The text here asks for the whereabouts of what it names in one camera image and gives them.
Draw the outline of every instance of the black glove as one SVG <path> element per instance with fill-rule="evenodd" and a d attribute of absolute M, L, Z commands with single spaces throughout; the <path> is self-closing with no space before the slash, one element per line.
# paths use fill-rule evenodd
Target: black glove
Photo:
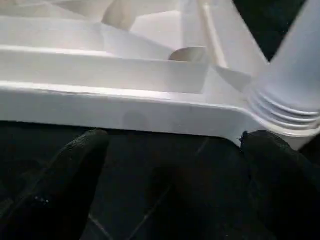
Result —
<path fill-rule="evenodd" d="M 67 144 L 23 190 L 11 175 L 16 166 L 1 166 L 2 195 L 9 198 L 2 201 L 0 239 L 79 240 L 108 145 L 105 131 L 87 132 Z"/>
<path fill-rule="evenodd" d="M 241 141 L 259 219 L 279 240 L 319 239 L 319 167 L 267 131 L 245 132 Z"/>

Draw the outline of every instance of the dark tiled floor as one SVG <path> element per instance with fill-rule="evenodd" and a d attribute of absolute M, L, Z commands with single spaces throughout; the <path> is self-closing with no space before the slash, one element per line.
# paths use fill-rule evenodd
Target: dark tiled floor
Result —
<path fill-rule="evenodd" d="M 218 138 L 166 134 L 151 137 L 145 133 L 131 133 L 130 137 L 113 135 L 109 165 L 102 172 L 91 215 L 115 240 L 176 236 L 196 222 L 190 218 L 188 208 L 178 201 L 166 170 L 172 165 L 194 166 L 200 161 L 210 163 L 216 173 L 227 175 L 231 169 L 223 171 L 222 167 L 233 168 L 241 157 L 237 147 Z M 227 187 L 226 183 L 217 182 L 215 190 L 227 197 L 221 194 Z"/>

